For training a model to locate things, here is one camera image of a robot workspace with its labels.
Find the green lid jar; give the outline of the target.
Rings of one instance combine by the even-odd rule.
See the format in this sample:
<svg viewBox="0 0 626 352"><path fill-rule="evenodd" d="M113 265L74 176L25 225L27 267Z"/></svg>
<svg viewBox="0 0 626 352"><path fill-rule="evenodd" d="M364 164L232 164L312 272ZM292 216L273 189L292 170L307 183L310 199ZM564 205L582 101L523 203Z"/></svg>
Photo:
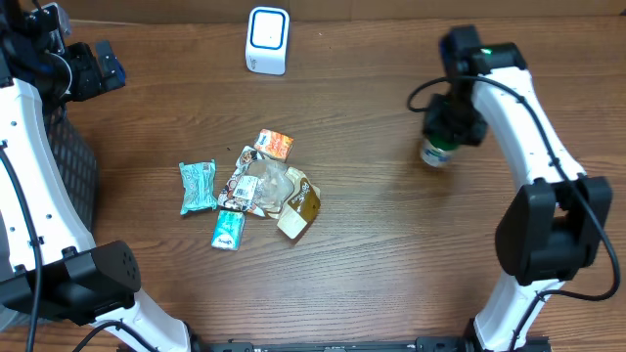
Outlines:
<svg viewBox="0 0 626 352"><path fill-rule="evenodd" d="M437 136L424 137L421 157L422 160L432 167L444 167L448 164L459 144L446 142Z"/></svg>

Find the teal snack packet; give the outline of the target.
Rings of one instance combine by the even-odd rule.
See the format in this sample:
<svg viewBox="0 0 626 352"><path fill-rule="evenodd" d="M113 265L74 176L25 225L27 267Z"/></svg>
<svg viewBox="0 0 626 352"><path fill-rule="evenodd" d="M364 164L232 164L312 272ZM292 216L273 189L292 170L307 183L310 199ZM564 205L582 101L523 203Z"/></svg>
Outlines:
<svg viewBox="0 0 626 352"><path fill-rule="evenodd" d="M192 164L180 162L184 195L180 214L202 210L215 210L218 206L214 196L214 177L216 172L215 161L203 161Z"/></svg>

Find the orange snack packet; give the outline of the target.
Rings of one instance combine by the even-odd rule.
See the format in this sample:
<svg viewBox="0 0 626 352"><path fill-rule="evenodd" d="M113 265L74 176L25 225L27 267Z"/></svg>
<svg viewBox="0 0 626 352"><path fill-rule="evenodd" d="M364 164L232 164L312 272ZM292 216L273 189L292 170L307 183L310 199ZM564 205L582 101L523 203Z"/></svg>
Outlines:
<svg viewBox="0 0 626 352"><path fill-rule="evenodd" d="M272 130L262 129L253 147L273 159L285 161L289 157L292 144L292 137Z"/></svg>

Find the brown clear snack bag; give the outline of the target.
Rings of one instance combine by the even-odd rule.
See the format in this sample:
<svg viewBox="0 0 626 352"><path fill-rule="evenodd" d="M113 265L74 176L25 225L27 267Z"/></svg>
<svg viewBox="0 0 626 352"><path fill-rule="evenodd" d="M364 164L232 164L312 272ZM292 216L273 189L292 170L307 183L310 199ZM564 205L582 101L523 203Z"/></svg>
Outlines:
<svg viewBox="0 0 626 352"><path fill-rule="evenodd" d="M321 191L302 171L244 147L217 201L229 210L275 219L294 240L316 219Z"/></svg>

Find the teal tissue pack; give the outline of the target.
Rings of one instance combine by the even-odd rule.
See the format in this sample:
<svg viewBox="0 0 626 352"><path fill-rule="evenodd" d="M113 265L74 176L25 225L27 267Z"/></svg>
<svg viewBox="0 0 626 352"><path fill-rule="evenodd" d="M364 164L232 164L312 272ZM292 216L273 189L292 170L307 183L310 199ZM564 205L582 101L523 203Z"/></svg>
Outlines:
<svg viewBox="0 0 626 352"><path fill-rule="evenodd" d="M242 212L219 211L211 246L222 250L238 250L243 237L246 217Z"/></svg>

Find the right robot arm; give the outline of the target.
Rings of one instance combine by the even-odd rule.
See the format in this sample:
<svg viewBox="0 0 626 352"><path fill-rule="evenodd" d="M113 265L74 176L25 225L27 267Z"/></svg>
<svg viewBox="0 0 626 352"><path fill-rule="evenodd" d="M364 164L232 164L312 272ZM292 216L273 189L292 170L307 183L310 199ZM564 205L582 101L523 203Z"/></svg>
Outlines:
<svg viewBox="0 0 626 352"><path fill-rule="evenodd" d="M502 273L461 337L421 337L422 351L547 351L528 336L547 301L610 247L604 224L612 190L567 151L536 96L514 43L486 45L472 25L439 43L448 91L424 108L423 161L445 165L461 146L493 134L514 178L515 197L497 226Z"/></svg>

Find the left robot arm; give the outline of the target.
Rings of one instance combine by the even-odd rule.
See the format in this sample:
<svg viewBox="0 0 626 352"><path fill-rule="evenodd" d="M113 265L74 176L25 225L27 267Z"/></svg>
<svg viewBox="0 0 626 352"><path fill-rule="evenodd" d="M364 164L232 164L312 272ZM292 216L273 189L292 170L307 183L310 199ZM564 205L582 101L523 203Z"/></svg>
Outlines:
<svg viewBox="0 0 626 352"><path fill-rule="evenodd" d="M96 244L92 150L67 104L125 83L111 45L67 44L57 4L1 5L1 326L69 320L131 351L199 351L189 326L143 290L129 246Z"/></svg>

